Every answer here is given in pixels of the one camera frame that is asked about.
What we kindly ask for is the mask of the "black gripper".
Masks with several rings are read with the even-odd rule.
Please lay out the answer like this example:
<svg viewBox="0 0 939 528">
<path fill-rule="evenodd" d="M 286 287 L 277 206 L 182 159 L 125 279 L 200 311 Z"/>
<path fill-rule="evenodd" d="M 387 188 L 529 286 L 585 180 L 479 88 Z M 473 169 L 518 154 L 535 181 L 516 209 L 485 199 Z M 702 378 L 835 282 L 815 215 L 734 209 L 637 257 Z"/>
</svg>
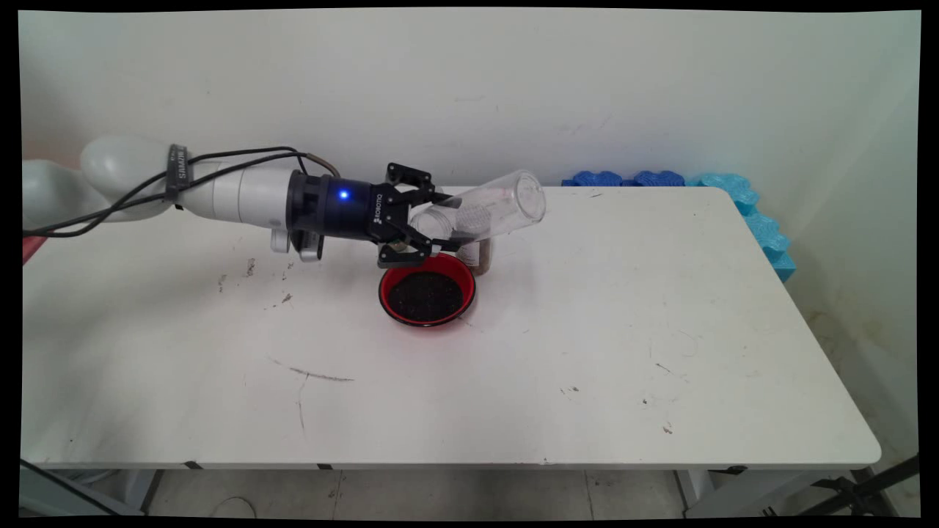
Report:
<svg viewBox="0 0 939 528">
<path fill-rule="evenodd" d="M 377 243 L 379 268 L 410 268 L 439 254 L 442 245 L 408 223 L 405 204 L 459 208 L 462 199 L 439 193 L 429 172 L 387 166 L 384 183 L 296 170 L 286 189 L 286 232 L 291 243 L 315 236 Z"/>
</svg>

